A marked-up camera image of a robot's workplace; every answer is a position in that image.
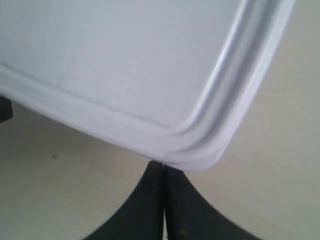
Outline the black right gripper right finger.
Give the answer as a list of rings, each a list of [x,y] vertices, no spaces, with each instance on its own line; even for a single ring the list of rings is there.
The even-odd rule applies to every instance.
[[[244,231],[215,210],[181,170],[164,167],[165,218],[170,240],[243,240]]]

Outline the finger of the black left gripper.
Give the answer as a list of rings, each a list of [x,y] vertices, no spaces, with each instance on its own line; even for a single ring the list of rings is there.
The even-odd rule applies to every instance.
[[[13,117],[12,102],[0,96],[0,123],[4,123]]]

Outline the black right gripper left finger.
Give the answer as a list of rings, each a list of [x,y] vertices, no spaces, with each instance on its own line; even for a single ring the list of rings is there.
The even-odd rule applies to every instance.
[[[163,165],[148,163],[124,204],[87,240],[161,240],[164,228]]]

